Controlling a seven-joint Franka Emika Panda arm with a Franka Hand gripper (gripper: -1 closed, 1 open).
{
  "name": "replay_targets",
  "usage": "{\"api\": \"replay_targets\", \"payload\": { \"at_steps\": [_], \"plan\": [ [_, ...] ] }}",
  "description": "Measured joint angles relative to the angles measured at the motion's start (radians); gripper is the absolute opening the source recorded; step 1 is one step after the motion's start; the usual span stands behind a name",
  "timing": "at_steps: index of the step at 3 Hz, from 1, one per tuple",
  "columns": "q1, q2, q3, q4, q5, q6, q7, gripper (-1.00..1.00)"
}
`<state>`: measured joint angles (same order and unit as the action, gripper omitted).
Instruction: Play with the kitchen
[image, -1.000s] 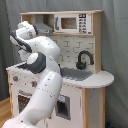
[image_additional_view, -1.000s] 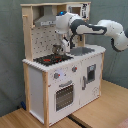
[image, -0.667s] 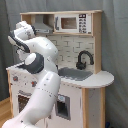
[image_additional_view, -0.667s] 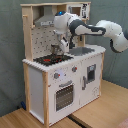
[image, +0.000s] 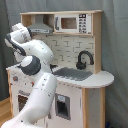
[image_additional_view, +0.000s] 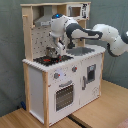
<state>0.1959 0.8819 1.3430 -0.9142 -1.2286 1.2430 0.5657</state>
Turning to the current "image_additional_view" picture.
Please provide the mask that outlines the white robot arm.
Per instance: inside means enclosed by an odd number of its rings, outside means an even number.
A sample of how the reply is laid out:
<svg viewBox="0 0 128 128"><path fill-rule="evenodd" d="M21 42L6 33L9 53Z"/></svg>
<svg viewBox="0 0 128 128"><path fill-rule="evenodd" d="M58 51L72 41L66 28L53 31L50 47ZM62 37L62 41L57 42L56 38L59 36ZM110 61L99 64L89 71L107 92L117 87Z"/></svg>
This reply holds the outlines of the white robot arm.
<svg viewBox="0 0 128 128"><path fill-rule="evenodd" d="M51 36L59 38L66 34L69 39L90 39L107 42L108 53L118 57L128 52L128 31L119 34L118 30L106 24L96 24L92 29L84 29L73 18L63 14L51 17Z"/></svg>

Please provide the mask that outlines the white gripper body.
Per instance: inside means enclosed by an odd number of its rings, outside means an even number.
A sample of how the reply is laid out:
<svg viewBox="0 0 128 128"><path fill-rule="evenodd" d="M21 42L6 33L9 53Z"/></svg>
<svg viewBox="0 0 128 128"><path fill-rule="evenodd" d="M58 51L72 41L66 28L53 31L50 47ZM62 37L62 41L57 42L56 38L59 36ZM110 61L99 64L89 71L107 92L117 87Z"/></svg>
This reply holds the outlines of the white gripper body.
<svg viewBox="0 0 128 128"><path fill-rule="evenodd" d="M56 51L60 56L66 54L65 44L62 42L60 38L53 38L53 42L56 45Z"/></svg>

